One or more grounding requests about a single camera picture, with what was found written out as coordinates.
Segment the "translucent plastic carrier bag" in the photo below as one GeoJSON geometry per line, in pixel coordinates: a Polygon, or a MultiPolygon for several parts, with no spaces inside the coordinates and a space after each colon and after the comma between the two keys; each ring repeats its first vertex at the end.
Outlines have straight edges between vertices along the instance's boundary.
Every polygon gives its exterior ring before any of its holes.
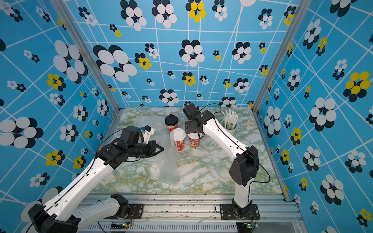
{"type": "Polygon", "coordinates": [[[156,182],[173,185],[179,180],[176,146],[167,130],[156,134],[155,140],[164,151],[153,158],[150,176],[156,182]]]}

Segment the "red cup white lid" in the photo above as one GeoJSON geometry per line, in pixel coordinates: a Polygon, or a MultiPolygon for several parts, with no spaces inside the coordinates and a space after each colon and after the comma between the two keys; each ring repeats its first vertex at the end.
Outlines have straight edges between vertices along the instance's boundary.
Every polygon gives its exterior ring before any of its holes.
{"type": "Polygon", "coordinates": [[[185,137],[186,132],[183,129],[176,128],[172,131],[173,133],[173,141],[177,148],[177,151],[183,151],[185,146],[185,137]]]}

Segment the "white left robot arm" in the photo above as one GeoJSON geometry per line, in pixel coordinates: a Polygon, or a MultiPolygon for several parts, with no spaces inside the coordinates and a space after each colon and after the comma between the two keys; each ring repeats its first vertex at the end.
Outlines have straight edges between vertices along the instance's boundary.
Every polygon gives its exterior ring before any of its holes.
{"type": "Polygon", "coordinates": [[[28,229],[35,229],[38,233],[77,233],[107,217],[133,219],[135,213],[121,194],[113,194],[87,208],[78,209],[78,206],[103,178],[122,163],[133,163],[163,152],[162,146],[150,140],[153,134],[154,128],[150,126],[122,129],[121,136],[98,150],[88,167],[66,188],[44,204],[37,203],[28,210],[31,220],[28,229]]]}

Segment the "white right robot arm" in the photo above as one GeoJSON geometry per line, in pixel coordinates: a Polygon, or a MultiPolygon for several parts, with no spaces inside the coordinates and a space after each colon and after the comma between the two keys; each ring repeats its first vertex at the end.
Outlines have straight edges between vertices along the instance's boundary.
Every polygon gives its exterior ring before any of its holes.
{"type": "Polygon", "coordinates": [[[231,159],[229,174],[235,182],[235,195],[229,205],[233,217],[260,219],[258,206],[251,199],[252,183],[269,183],[271,176],[260,164],[258,150],[255,146],[247,146],[231,135],[210,111],[200,111],[194,104],[183,108],[187,118],[187,133],[202,133],[211,137],[231,159]]]}

